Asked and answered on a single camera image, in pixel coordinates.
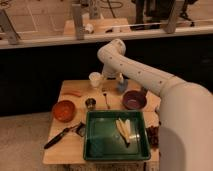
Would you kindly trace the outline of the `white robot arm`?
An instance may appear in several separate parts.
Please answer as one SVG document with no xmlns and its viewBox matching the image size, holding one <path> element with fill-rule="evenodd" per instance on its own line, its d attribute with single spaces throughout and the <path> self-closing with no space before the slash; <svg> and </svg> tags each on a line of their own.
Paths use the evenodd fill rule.
<svg viewBox="0 0 213 171">
<path fill-rule="evenodd" d="M 121 73 L 160 98 L 159 170 L 213 171 L 213 94 L 205 87 L 125 56 L 114 39 L 97 56 L 103 75 Z"/>
</svg>

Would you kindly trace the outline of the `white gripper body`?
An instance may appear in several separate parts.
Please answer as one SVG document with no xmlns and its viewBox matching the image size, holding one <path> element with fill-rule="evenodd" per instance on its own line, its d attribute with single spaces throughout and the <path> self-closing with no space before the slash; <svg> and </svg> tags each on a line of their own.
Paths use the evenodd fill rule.
<svg viewBox="0 0 213 171">
<path fill-rule="evenodd" d="M 119 83 L 124 82 L 122 74 L 108 65 L 103 66 L 102 75 L 107 79 L 116 79 Z"/>
</svg>

